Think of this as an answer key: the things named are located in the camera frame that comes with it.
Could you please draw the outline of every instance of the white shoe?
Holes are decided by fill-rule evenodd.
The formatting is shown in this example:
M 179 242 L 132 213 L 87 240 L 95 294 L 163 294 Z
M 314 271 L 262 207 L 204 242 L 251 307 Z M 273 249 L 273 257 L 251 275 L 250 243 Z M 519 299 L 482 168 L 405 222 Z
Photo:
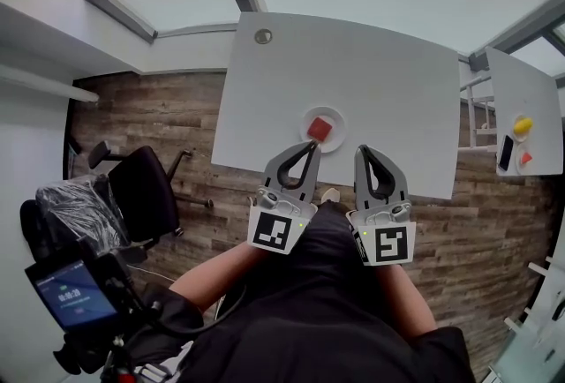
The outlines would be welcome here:
M 321 203 L 324 204 L 326 201 L 338 203 L 340 198 L 341 193 L 339 192 L 339 190 L 332 187 L 331 189 L 327 189 L 326 192 L 321 196 Z

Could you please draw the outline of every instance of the smartphone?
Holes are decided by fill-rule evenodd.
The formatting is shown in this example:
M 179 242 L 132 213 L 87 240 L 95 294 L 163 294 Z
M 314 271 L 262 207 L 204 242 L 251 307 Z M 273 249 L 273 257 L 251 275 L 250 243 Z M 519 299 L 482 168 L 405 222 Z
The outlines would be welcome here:
M 504 144 L 502 151 L 499 155 L 498 166 L 504 171 L 508 171 L 510 164 L 510 156 L 512 155 L 512 148 L 514 147 L 514 140 L 508 135 L 504 136 Z

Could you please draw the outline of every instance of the wooden floor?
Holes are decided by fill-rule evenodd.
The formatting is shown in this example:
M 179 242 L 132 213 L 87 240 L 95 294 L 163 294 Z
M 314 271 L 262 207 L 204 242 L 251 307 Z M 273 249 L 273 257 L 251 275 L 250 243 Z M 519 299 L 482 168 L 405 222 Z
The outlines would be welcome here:
M 74 176 L 88 172 L 87 153 L 102 139 L 120 153 L 150 145 L 165 168 L 178 150 L 195 152 L 180 165 L 173 188 L 211 198 L 215 209 L 178 203 L 185 234 L 165 237 L 143 266 L 170 278 L 246 236 L 247 197 L 254 194 L 260 174 L 210 163 L 223 81 L 223 73 L 122 74 L 77 84 L 101 100 L 97 106 L 78 103 L 74 111 L 72 136 L 84 147 Z M 484 110 L 477 110 L 477 116 L 478 123 L 484 121 Z M 461 146 L 468 146 L 468 123 L 462 104 Z M 414 262 L 406 268 L 439 323 L 464 331 L 478 379 L 500 351 L 506 336 L 503 319 L 521 313 L 537 282 L 526 266 L 542 264 L 546 256 L 557 210 L 553 185 L 551 179 L 536 177 L 500 178 L 492 155 L 460 155 L 452 200 L 411 198 L 418 236 Z M 320 185 L 317 199 L 326 188 Z M 344 202 L 353 205 L 352 189 L 341 191 Z

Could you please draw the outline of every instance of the yellow object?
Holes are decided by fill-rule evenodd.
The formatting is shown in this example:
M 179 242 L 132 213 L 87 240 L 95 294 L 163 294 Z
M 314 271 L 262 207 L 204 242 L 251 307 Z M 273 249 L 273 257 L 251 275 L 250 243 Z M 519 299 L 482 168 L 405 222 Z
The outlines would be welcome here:
M 533 121 L 531 118 L 522 118 L 514 124 L 514 133 L 516 135 L 523 135 L 530 131 L 533 126 Z

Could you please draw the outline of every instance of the plastic wrap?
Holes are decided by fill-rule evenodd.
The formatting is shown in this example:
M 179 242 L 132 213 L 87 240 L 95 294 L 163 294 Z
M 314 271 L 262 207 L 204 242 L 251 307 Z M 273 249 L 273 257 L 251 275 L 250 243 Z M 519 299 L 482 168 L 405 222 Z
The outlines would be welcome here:
M 37 190 L 35 200 L 57 248 L 87 237 L 100 254 L 131 242 L 106 175 L 46 185 Z

